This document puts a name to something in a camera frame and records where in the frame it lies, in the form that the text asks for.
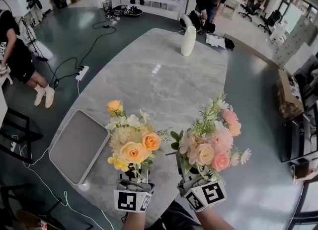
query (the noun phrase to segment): hand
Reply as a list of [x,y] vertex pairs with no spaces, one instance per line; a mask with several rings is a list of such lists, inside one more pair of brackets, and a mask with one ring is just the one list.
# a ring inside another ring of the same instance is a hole
[[207,15],[207,13],[205,11],[201,12],[201,19],[204,20],[204,21],[206,21],[208,19],[208,15]]
[[1,63],[1,69],[0,69],[0,77],[3,77],[6,75],[6,72],[7,72],[7,66],[5,64],[5,66],[2,66],[2,63]]

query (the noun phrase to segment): office chair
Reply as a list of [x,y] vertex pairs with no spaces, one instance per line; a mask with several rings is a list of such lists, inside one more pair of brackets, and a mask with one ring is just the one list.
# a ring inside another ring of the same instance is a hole
[[252,21],[252,17],[250,17],[249,15],[253,15],[253,16],[256,15],[256,11],[259,9],[261,5],[262,5],[261,3],[256,3],[252,8],[247,7],[246,13],[243,13],[243,12],[238,12],[238,13],[243,14],[243,18],[248,17],[249,20]]
[[272,14],[270,15],[270,17],[268,17],[267,19],[263,19],[264,20],[264,25],[263,24],[259,24],[258,27],[262,27],[264,28],[264,33],[266,33],[266,31],[268,31],[269,34],[272,34],[272,32],[270,31],[269,27],[273,27],[275,25],[275,23],[282,18],[282,14],[280,13],[280,11],[275,10],[272,12]]

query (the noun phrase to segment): white cable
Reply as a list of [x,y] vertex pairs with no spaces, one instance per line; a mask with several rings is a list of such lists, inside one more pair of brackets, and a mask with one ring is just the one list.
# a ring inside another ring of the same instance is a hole
[[80,81],[80,80],[78,80],[78,93],[79,93],[79,95],[80,95],[80,91],[79,91],[79,90],[80,90],[80,89],[79,89],[79,81]]
[[[23,156],[24,156],[23,149],[24,149],[25,146],[26,146],[26,145],[24,145],[23,148],[21,149],[21,146],[19,145],[19,147],[20,147],[20,148],[19,148],[19,150],[20,150],[20,155],[23,154]],[[47,149],[44,151],[43,155],[42,155],[38,160],[36,160],[36,162],[39,161],[39,160],[44,156],[45,152],[46,152],[48,149],[49,149],[49,148],[47,148]],[[29,166],[26,166],[26,165],[24,164],[24,162],[23,162],[23,165],[24,165],[25,168],[27,168],[27,169],[31,170],[32,172],[34,172],[34,173],[40,178],[40,180],[42,181],[42,183],[50,190],[52,196],[53,196],[57,201],[59,201],[59,199],[53,194],[53,192],[52,192],[52,190],[49,188],[49,186],[46,185],[46,183],[42,180],[42,178],[37,174],[37,172],[30,168],[30,166],[31,166],[31,165],[34,165],[35,163],[29,164]],[[81,212],[79,212],[79,211],[74,210],[74,209],[70,206],[69,201],[68,201],[68,193],[67,193],[66,190],[64,190],[64,198],[65,198],[66,204],[63,204],[61,201],[60,201],[60,204],[62,204],[62,205],[65,206],[65,207],[69,207],[72,211],[74,211],[74,212],[76,212],[76,213],[78,213],[78,214],[81,214],[82,216],[84,216],[84,217],[86,217],[86,218],[92,220],[100,229],[105,230],[105,229],[103,229],[95,220],[93,220],[91,217],[86,216],[85,214],[83,214],[83,213],[81,213]],[[111,223],[111,222],[109,221],[109,219],[106,217],[106,215],[104,214],[104,212],[103,212],[102,210],[101,210],[101,212],[103,213],[103,215],[104,215],[104,217],[107,219],[107,221],[110,223],[111,228],[112,228],[113,230],[115,230],[114,227],[113,227],[113,225],[112,225],[112,223]]]

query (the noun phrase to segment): peach rose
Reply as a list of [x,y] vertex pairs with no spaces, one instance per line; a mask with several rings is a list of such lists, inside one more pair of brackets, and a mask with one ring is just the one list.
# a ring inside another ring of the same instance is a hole
[[107,110],[111,117],[115,117],[115,111],[124,111],[124,107],[120,100],[112,100],[107,103]]
[[141,163],[149,152],[140,143],[128,142],[120,149],[119,156],[127,163]]
[[225,109],[222,113],[223,119],[228,123],[232,124],[235,121],[238,120],[238,117],[235,112],[233,112],[233,109]]
[[229,130],[232,136],[238,136],[240,135],[240,128],[242,127],[241,123],[238,121],[233,122],[232,124],[229,124]]
[[161,138],[156,133],[147,133],[143,136],[143,146],[149,151],[155,151],[159,148]]
[[189,164],[198,163],[199,165],[211,164],[214,151],[210,144],[200,144],[197,148],[190,148]]
[[212,167],[217,172],[228,168],[229,164],[230,164],[230,157],[227,152],[216,154],[212,160]]

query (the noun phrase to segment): pink flower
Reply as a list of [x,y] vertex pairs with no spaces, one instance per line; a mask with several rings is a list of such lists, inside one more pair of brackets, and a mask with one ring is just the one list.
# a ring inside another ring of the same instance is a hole
[[232,124],[229,124],[230,133],[232,136],[238,136],[240,135],[240,128],[242,127],[241,123],[238,121],[233,122]]
[[233,137],[230,131],[224,127],[219,127],[209,141],[215,152],[227,152],[233,147]]
[[230,157],[227,152],[216,154],[212,160],[212,167],[217,172],[228,168],[229,164],[230,164]]
[[211,144],[200,144],[197,148],[191,148],[188,153],[189,164],[198,163],[199,165],[211,164],[214,151]]
[[223,119],[228,123],[232,124],[238,120],[238,117],[235,112],[233,112],[233,108],[225,109],[222,113]]

